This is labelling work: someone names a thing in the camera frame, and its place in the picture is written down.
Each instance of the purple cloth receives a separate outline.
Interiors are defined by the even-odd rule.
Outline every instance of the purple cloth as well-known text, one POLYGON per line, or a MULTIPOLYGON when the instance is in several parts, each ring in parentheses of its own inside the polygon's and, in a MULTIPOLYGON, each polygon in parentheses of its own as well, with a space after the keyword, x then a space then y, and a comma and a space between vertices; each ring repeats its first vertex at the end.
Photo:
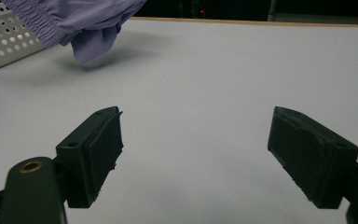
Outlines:
POLYGON ((79 63, 106 53, 146 0, 2 0, 48 48, 72 44, 79 63))

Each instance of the white table surface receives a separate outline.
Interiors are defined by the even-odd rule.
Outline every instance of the white table surface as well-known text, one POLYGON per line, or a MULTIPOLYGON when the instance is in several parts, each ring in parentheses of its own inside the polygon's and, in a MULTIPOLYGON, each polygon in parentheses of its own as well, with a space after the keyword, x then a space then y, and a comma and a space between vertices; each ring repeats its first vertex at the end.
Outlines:
POLYGON ((124 152, 69 223, 346 223, 318 210, 267 150, 275 105, 358 146, 358 28, 128 21, 79 66, 57 47, 0 69, 0 189, 7 171, 117 105, 124 152))

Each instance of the white plastic basket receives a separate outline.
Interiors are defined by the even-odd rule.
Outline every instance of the white plastic basket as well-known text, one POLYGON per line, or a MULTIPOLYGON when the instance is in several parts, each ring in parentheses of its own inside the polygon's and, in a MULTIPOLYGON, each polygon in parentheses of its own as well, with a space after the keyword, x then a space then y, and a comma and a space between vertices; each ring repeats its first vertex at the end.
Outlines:
POLYGON ((31 30, 0 4, 0 67, 44 48, 31 30))

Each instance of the perforated basket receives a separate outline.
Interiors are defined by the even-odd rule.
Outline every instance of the perforated basket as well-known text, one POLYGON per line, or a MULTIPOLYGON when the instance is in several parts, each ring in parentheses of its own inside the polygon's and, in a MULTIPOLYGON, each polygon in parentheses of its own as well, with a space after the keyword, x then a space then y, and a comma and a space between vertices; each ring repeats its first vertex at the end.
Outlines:
POLYGON ((31 30, 0 4, 0 67, 44 48, 31 30))

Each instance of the lavender fabric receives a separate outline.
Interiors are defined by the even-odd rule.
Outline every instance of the lavender fabric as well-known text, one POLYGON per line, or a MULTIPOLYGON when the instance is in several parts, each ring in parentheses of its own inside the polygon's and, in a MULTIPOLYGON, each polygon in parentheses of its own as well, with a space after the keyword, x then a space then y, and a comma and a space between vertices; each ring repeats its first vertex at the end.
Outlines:
POLYGON ((2 0, 48 48, 71 43, 79 63, 110 50, 146 0, 2 0))

